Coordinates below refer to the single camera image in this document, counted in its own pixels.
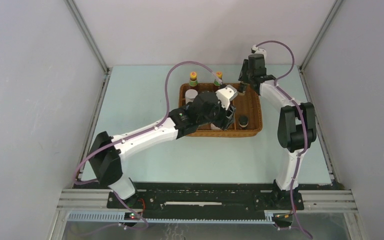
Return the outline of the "yellow-cap sauce bottle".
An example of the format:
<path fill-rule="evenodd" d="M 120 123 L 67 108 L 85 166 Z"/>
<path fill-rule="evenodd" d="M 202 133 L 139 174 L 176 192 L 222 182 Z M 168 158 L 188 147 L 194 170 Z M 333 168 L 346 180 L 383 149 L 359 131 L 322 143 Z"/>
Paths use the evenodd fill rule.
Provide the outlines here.
<path fill-rule="evenodd" d="M 189 86 L 189 89 L 194 89 L 194 90 L 199 89 L 198 74 L 195 71 L 192 71 L 189 74 L 188 86 Z"/>
<path fill-rule="evenodd" d="M 223 83 L 223 81 L 222 81 L 223 73 L 222 73 L 221 71 L 217 71 L 217 72 L 215 73 L 215 75 L 216 75 L 216 77 L 215 77 L 215 79 L 214 79 L 214 81 L 213 81 L 213 85 L 214 85 L 215 87 L 220 87 L 221 84 Z"/>

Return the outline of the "black-lid white spice jar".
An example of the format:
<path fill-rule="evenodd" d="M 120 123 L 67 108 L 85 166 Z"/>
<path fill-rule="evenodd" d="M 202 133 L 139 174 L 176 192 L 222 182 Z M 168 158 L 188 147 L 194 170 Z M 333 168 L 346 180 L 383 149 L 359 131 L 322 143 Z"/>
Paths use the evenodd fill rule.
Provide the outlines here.
<path fill-rule="evenodd" d="M 211 130 L 220 130 L 220 128 L 215 126 L 213 123 L 210 124 L 210 129 Z"/>

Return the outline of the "silver-lid salt jar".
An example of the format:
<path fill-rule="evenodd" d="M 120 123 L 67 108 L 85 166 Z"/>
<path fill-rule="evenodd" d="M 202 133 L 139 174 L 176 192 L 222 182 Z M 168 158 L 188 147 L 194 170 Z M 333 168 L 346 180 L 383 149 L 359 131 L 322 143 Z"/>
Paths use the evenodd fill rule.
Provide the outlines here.
<path fill-rule="evenodd" d="M 195 89 L 188 89 L 184 94 L 185 104 L 192 103 L 198 95 L 198 91 Z"/>

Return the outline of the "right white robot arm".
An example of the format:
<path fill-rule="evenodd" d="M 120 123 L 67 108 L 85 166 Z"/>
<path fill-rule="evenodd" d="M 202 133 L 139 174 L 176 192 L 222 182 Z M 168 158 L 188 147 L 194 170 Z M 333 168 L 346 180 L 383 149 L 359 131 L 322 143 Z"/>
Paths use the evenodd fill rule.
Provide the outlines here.
<path fill-rule="evenodd" d="M 298 190 L 302 159 L 317 138 L 315 107 L 311 102 L 293 98 L 280 87 L 276 77 L 267 74 L 262 53 L 252 53 L 244 59 L 238 80 L 240 94 L 253 90 L 279 112 L 277 139 L 287 151 L 287 161 L 274 180 L 270 201 L 275 208 L 284 209 Z"/>

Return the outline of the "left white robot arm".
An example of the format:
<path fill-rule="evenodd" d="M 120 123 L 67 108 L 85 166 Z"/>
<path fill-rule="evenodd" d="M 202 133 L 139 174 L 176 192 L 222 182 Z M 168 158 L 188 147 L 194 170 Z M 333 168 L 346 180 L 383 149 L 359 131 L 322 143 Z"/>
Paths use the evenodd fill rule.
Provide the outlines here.
<path fill-rule="evenodd" d="M 226 130 L 234 122 L 236 108 L 231 102 L 237 95 L 228 85 L 216 92 L 198 94 L 192 102 L 171 110 L 155 124 L 121 135 L 99 133 L 88 154 L 98 183 L 109 187 L 125 208 L 133 208 L 138 194 L 132 180 L 123 175 L 122 162 L 156 144 L 195 133 L 204 125 Z"/>

